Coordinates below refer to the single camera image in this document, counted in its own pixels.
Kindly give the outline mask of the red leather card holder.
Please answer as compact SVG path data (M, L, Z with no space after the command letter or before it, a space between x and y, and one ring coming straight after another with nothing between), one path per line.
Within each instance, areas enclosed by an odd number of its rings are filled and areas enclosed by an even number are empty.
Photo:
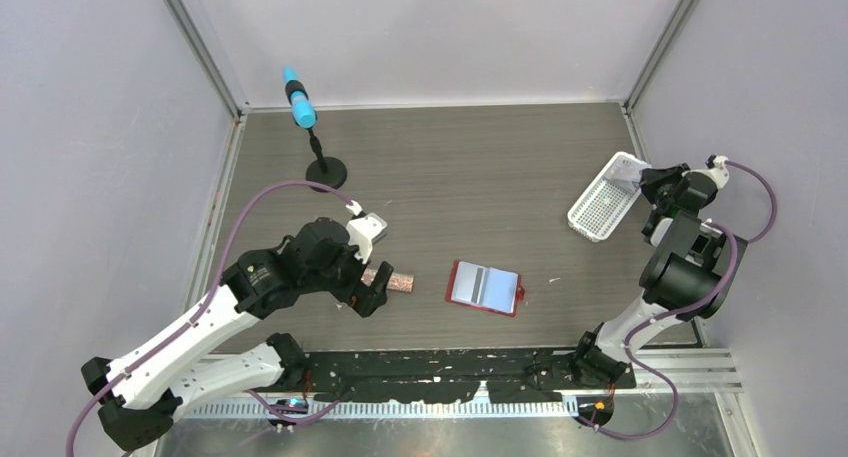
M453 262L446 302L514 317L524 298L520 274L462 260Z

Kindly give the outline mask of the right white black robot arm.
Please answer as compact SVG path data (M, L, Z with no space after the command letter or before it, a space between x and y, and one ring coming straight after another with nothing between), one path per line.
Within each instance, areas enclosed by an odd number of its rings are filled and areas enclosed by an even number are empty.
M566 357L572 382L584 388L615 384L633 355L662 331L714 315L727 297L748 240L700 218L730 177L734 162L710 156L704 168L656 169L616 153L567 213L569 226L601 242L638 197L651 205L642 234L654 249L639 278L642 290L619 316L585 332Z

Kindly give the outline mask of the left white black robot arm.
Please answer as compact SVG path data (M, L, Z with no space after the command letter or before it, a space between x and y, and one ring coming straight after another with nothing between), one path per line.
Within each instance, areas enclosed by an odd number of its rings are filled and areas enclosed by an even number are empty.
M122 450L140 449L166 434L184 415L230 394L306 382L309 361L288 333L215 363L202 360L221 344L302 295L328 292L368 317L387 301L392 266L381 263L362 281L387 223L375 213L340 224L319 218L276 247L243 253L224 270L208 296L136 350L117 359L94 357L81 369L96 395L103 430Z

